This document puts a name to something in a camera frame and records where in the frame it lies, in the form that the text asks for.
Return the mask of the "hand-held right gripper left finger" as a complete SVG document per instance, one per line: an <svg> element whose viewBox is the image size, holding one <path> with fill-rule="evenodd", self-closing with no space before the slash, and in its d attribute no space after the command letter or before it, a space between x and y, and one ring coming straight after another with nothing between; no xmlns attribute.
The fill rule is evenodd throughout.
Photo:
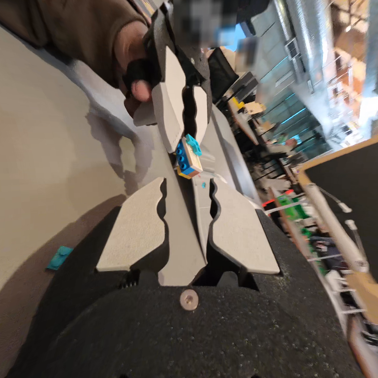
<svg viewBox="0 0 378 378"><path fill-rule="evenodd" d="M158 177L120 207L96 270L160 272L169 260L167 180Z"/></svg>

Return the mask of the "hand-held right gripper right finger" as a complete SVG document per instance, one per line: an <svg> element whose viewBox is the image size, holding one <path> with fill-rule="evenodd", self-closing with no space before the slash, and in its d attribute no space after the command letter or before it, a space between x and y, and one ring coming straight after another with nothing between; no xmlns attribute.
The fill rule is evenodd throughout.
<svg viewBox="0 0 378 378"><path fill-rule="evenodd" d="M212 221L207 262L223 256L226 262L234 263L248 273L278 274L280 268L258 217L260 209L256 204L218 178L210 180L209 196Z"/></svg>

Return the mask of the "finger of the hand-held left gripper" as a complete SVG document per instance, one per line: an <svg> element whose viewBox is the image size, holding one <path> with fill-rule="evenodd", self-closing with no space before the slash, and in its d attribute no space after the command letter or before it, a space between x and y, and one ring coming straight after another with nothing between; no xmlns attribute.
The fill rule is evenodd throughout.
<svg viewBox="0 0 378 378"><path fill-rule="evenodd" d="M209 124L208 96L202 87L191 87L183 92L183 121L185 135L191 135L199 145Z"/></svg>
<svg viewBox="0 0 378 378"><path fill-rule="evenodd" d="M163 144L169 154L176 151L184 132L183 90L185 73L174 52L165 48L165 79L152 89L154 114Z"/></svg>

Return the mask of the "black monitor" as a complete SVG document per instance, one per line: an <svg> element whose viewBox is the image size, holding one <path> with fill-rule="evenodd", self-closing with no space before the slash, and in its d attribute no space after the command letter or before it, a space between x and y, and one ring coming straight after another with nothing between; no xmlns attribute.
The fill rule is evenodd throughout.
<svg viewBox="0 0 378 378"><path fill-rule="evenodd" d="M208 57L208 65L210 71L212 102L213 104L216 104L238 80L239 76L230 66L220 47L216 47L212 51Z"/></svg>

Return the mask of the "teal corner plate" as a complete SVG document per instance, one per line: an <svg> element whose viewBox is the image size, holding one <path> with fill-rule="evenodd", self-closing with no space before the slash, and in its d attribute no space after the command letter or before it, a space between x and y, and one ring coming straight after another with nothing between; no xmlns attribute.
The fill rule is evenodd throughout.
<svg viewBox="0 0 378 378"><path fill-rule="evenodd" d="M57 271L65 262L67 257L71 254L73 248L67 246L60 246L54 256L51 258L46 269L51 271Z"/></svg>
<svg viewBox="0 0 378 378"><path fill-rule="evenodd" d="M186 138L187 145L189 145L191 147L193 153L196 156L200 157L202 155L202 151L201 151L200 145L197 142L197 140L195 138L193 138L190 134L187 134L185 136L185 138Z"/></svg>

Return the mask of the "person's left forearm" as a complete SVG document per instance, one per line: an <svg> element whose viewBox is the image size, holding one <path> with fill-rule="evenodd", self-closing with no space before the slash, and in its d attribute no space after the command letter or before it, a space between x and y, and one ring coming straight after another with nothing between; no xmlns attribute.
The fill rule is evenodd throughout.
<svg viewBox="0 0 378 378"><path fill-rule="evenodd" d="M118 0L4 0L0 18L1 24L33 47L54 45L115 88L116 37L131 22L146 26L128 1Z"/></svg>

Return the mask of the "person's left hand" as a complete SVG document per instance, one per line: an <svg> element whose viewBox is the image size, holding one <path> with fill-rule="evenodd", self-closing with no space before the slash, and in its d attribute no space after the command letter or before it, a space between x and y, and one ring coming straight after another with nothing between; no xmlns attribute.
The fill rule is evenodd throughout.
<svg viewBox="0 0 378 378"><path fill-rule="evenodd" d="M133 21L120 30L114 43L115 76L118 79L118 87L125 96L125 109L132 118L142 102L149 102L152 99L152 90L148 82L134 81L129 91L123 81L128 64L145 58L143 37L147 31L148 28L144 23Z"/></svg>

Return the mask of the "wood-edged grey desk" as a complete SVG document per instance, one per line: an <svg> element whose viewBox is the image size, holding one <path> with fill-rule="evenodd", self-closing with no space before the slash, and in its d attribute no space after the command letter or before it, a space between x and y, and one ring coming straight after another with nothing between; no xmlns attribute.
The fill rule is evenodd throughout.
<svg viewBox="0 0 378 378"><path fill-rule="evenodd" d="M332 302L363 374L365 377L377 377L377 283L369 273L358 228L350 216L352 209L314 183L306 184L305 192L301 194L280 192L273 184L267 192L274 201L282 194L299 200L305 215L313 219L314 225L309 226L313 235L332 238L343 255L349 269L330 270L326 276L310 263L314 259L307 261ZM267 210L266 214L292 206L279 207L275 201L275 208Z"/></svg>

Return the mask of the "black wood-framed panel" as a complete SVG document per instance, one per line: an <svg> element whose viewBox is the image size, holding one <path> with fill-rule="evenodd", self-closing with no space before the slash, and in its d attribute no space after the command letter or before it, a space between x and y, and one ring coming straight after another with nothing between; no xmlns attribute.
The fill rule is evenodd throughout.
<svg viewBox="0 0 378 378"><path fill-rule="evenodd" d="M370 272L378 278L378 136L303 163L298 181L307 180L352 208Z"/></svg>

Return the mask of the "cluster of green toy bricks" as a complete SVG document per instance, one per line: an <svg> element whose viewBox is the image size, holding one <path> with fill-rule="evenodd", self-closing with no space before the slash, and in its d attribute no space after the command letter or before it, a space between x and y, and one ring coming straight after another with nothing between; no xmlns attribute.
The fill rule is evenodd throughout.
<svg viewBox="0 0 378 378"><path fill-rule="evenodd" d="M313 219L305 215L305 211L297 199L292 199L290 196L282 194L276 197L275 201L279 207L293 205L278 211L283 228L302 255L306 259L314 259L310 263L317 267L323 276L326 276L329 269L320 260L319 253L310 242L310 237L313 233L310 231L309 226L314 225Z"/></svg>

